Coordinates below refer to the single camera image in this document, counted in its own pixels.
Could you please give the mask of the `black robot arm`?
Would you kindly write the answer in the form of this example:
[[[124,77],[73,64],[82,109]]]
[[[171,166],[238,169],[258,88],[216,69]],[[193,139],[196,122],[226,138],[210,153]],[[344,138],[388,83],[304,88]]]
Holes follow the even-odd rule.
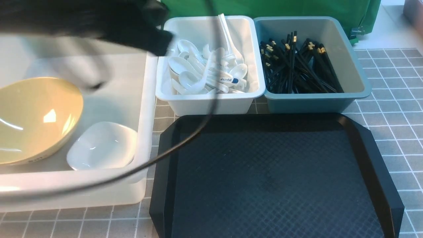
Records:
[[[96,39],[164,56],[174,35],[157,0],[2,0],[1,33]]]

